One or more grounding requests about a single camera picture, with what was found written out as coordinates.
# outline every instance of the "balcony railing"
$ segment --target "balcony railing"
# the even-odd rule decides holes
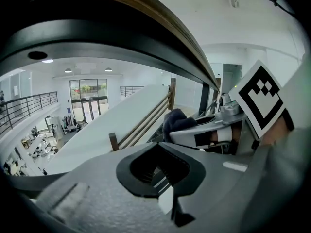
[[[128,97],[141,88],[143,88],[143,86],[120,86],[120,95]]]
[[[0,137],[38,110],[58,102],[57,92],[42,93],[0,103]]]

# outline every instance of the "cable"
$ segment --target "cable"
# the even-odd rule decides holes
[[[298,20],[297,16],[294,13],[287,11],[281,5],[279,5],[277,2],[275,3],[275,6],[279,7],[281,10],[285,11],[286,13],[290,14],[291,16],[293,16],[294,18],[296,18]]]

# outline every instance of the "entrance door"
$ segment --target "entrance door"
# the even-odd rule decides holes
[[[82,102],[82,105],[87,123],[90,123],[100,115],[98,101],[86,101]]]

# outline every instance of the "ceiling light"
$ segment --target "ceiling light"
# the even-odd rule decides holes
[[[43,60],[43,63],[52,63],[54,60]]]

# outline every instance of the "recessed light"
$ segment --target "recessed light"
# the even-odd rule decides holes
[[[54,60],[43,60],[43,63],[52,63]]]

